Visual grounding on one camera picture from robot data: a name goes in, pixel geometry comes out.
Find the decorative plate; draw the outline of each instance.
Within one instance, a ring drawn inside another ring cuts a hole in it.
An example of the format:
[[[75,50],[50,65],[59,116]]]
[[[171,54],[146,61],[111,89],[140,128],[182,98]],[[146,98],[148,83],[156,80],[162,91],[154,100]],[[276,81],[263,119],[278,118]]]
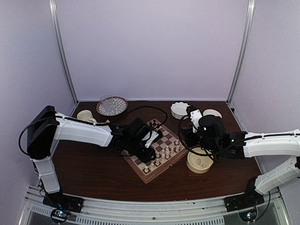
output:
[[[105,110],[101,104],[101,102],[97,105],[97,112],[103,116],[116,116],[120,113],[124,112],[127,109],[128,103],[122,97],[113,97],[113,109]]]

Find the black mount bracket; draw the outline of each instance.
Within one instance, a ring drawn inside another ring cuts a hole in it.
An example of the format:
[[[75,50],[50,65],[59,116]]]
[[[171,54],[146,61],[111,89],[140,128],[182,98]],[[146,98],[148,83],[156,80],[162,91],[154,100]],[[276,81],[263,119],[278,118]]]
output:
[[[256,178],[254,177],[248,181],[245,193],[224,199],[227,212],[243,210],[264,203],[263,195],[255,191]]]
[[[83,207],[83,199],[79,197],[69,196],[69,195],[63,195],[63,204],[54,204],[49,200],[47,196],[44,197],[43,204],[48,205],[54,208],[59,208],[65,211],[71,211],[71,212],[81,212],[81,209]]]

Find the wire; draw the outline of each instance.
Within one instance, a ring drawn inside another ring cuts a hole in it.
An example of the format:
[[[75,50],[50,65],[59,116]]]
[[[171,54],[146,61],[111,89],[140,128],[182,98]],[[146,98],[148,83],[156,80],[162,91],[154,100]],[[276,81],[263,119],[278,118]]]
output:
[[[42,196],[42,197],[46,197],[45,195],[42,195],[42,193],[41,193],[41,191],[43,191],[44,189],[42,188],[42,189],[40,189],[40,191],[39,191],[39,194]]]
[[[31,124],[27,125],[27,126],[22,130],[22,132],[20,133],[20,136],[19,136],[19,148],[20,148],[20,150],[21,150],[21,152],[22,152],[23,154],[25,154],[25,155],[28,156],[28,153],[25,152],[25,151],[22,149],[22,146],[21,146],[21,138],[22,138],[24,132],[25,132],[29,127],[35,125],[36,123],[42,122],[42,121],[44,121],[44,120],[52,119],[52,118],[57,118],[57,117],[62,118],[61,116],[50,116],[50,117],[42,118],[42,119],[40,119],[40,120],[37,120],[37,121],[32,122]]]
[[[264,212],[259,216],[259,218],[257,218],[257,219],[254,220],[255,222],[263,217],[263,215],[266,213],[266,211],[267,211],[267,209],[268,209],[268,207],[269,207],[269,205],[270,205],[270,202],[271,202],[271,193],[270,193],[270,191],[269,191],[269,201],[268,201],[267,207],[266,207],[266,209],[264,210]]]
[[[219,152],[213,152],[213,153],[211,153],[211,154],[201,154],[201,153],[197,153],[197,152],[193,151],[190,147],[188,147],[188,146],[183,142],[183,140],[182,140],[182,136],[181,136],[180,129],[181,129],[182,121],[184,120],[185,117],[187,117],[187,116],[183,116],[183,117],[180,119],[179,123],[178,123],[178,130],[177,130],[177,132],[178,132],[178,137],[179,137],[179,140],[180,140],[180,142],[182,143],[182,145],[183,145],[188,151],[190,151],[190,152],[192,152],[192,153],[194,153],[195,155],[198,155],[198,156],[208,156],[208,157],[209,157],[209,156],[216,156],[216,155],[219,155],[219,154],[221,154],[221,153],[223,153],[223,152],[228,151],[230,148],[232,148],[234,145],[236,145],[236,144],[238,144],[238,143],[240,143],[240,142],[249,141],[249,140],[252,140],[252,139],[257,139],[257,138],[261,138],[261,137],[262,137],[262,136],[258,135],[258,136],[253,136],[253,137],[245,138],[245,139],[239,140],[239,141],[237,141],[237,142],[234,142],[233,144],[229,145],[229,146],[228,146],[227,148],[225,148],[225,149],[222,149],[219,145],[217,145],[217,146],[219,147],[220,151],[219,151]]]
[[[25,132],[29,127],[35,125],[36,123],[39,123],[39,122],[42,122],[42,121],[48,120],[48,119],[53,119],[53,118],[61,118],[61,119],[63,119],[62,116],[58,116],[58,115],[50,116],[50,117],[46,117],[46,118],[42,118],[42,119],[40,119],[40,120],[37,120],[37,121],[34,121],[34,122],[30,123],[29,125],[27,125],[27,126],[22,130],[22,132],[20,133],[20,136],[19,136],[19,148],[20,148],[20,150],[21,150],[21,152],[22,152],[23,154],[25,154],[25,155],[28,156],[28,153],[25,152],[25,151],[23,150],[22,146],[21,146],[21,138],[22,138],[24,132]],[[72,118],[72,117],[64,117],[64,119],[66,119],[66,120],[71,120],[71,121],[75,121],[75,122],[80,122],[80,123],[85,123],[85,124],[91,124],[91,125],[95,125],[95,126],[97,126],[97,127],[107,126],[107,125],[108,125],[108,124],[106,124],[106,123],[95,123],[95,124],[94,124],[94,123],[92,123],[92,122],[87,122],[87,121],[79,120],[79,119]]]
[[[211,157],[212,157],[212,156],[219,155],[221,152],[214,152],[214,153],[211,153],[211,154],[201,154],[201,153],[195,152],[195,151],[193,151],[190,147],[188,147],[188,146],[184,143],[184,141],[182,140],[182,136],[181,136],[180,129],[181,129],[182,121],[184,120],[185,117],[187,117],[187,116],[181,117],[181,119],[180,119],[180,121],[179,121],[179,123],[178,123],[178,130],[177,130],[177,132],[178,132],[178,138],[179,138],[180,142],[182,143],[182,145],[183,145],[188,151],[190,151],[190,152],[192,152],[192,153],[194,153],[195,155],[198,155],[198,156],[208,156],[208,157],[211,156]]]
[[[159,107],[151,106],[151,105],[142,105],[140,107],[136,107],[136,108],[128,111],[126,114],[124,114],[123,116],[119,117],[118,119],[112,121],[111,123],[115,123],[115,122],[123,119],[125,116],[129,115],[130,113],[133,113],[134,111],[143,109],[143,108],[156,109],[156,110],[161,111],[165,115],[165,120],[161,124],[157,124],[156,127],[154,127],[153,129],[159,128],[160,126],[164,125],[166,123],[166,121],[168,120],[168,114],[163,109],[161,109]]]
[[[220,162],[220,160],[215,160],[213,156],[210,156],[209,152],[208,152],[205,148],[201,148],[201,149],[204,150],[206,154],[208,154],[208,157],[209,157],[214,163]]]

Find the white cup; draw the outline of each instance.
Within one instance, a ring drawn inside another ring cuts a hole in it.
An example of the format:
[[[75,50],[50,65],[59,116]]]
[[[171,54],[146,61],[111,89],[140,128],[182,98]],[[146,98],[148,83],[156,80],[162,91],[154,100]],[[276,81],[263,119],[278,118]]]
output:
[[[97,123],[97,121],[93,118],[92,112],[90,110],[82,110],[77,114],[77,119]]]
[[[207,109],[203,112],[203,116],[206,116],[206,115],[214,115],[214,116],[219,116],[222,118],[222,115],[221,113],[219,113],[217,110],[214,110],[214,109]]]

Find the robotic arm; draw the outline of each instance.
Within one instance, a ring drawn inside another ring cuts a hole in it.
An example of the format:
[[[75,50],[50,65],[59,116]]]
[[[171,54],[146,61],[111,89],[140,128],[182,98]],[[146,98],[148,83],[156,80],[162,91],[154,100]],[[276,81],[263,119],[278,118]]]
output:
[[[263,195],[271,189],[300,176],[300,129],[283,133],[227,134],[220,117],[202,116],[193,106],[187,108],[192,127],[181,129],[186,148],[196,144],[209,150],[217,158],[244,159],[263,155],[291,155],[274,170],[248,181],[242,195],[225,198],[227,211],[241,210],[264,202]]]
[[[151,143],[161,138],[160,131],[137,118],[129,125],[117,126],[106,123],[90,123],[57,113],[47,106],[28,126],[27,154],[44,185],[44,204],[59,209],[80,212],[83,199],[64,195],[52,163],[53,140],[71,140],[92,143],[101,147],[114,147],[129,155],[137,156],[142,162],[156,158]]]

